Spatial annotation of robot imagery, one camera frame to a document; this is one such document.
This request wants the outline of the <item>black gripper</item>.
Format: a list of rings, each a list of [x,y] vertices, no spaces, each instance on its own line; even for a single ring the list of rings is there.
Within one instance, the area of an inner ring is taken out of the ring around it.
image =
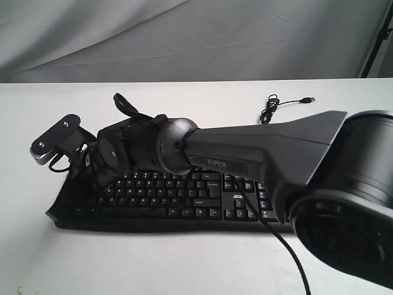
[[[98,166],[96,144],[63,144],[70,166],[54,203],[45,212],[51,220],[60,220],[80,203],[79,191],[97,191]]]

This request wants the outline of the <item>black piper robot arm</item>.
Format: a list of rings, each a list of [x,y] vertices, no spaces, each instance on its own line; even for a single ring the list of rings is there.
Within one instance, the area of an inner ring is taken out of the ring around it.
[[[290,227],[324,264],[392,288],[392,114],[327,111],[198,128],[134,109],[92,135],[54,125],[70,161],[47,215],[102,232]]]

